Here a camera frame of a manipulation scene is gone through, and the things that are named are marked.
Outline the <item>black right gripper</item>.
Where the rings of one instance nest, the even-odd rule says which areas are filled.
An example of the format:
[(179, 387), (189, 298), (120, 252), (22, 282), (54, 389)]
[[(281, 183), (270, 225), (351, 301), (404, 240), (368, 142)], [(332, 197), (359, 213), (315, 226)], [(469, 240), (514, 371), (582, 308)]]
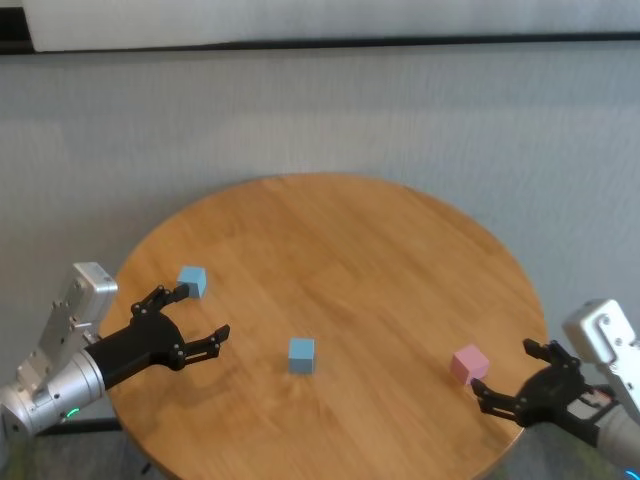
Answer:
[(525, 382), (516, 396), (491, 390), (479, 379), (470, 382), (482, 413), (513, 421), (528, 428), (551, 423), (584, 443), (596, 447), (597, 423), (614, 407), (611, 387), (586, 382), (580, 360), (557, 341), (540, 344), (524, 339), (525, 353), (549, 364)]

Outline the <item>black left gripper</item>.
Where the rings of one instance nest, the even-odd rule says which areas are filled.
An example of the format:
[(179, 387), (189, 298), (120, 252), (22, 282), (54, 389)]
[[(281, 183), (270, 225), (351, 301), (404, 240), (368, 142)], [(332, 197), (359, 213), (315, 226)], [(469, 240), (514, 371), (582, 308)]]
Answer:
[(178, 327), (162, 313), (167, 305), (189, 297), (181, 283), (169, 290), (158, 285), (143, 300), (131, 305), (133, 317), (126, 328), (86, 348), (101, 373), (106, 390), (152, 365), (182, 370), (188, 365), (217, 358), (231, 327), (223, 325), (211, 335), (187, 342)]

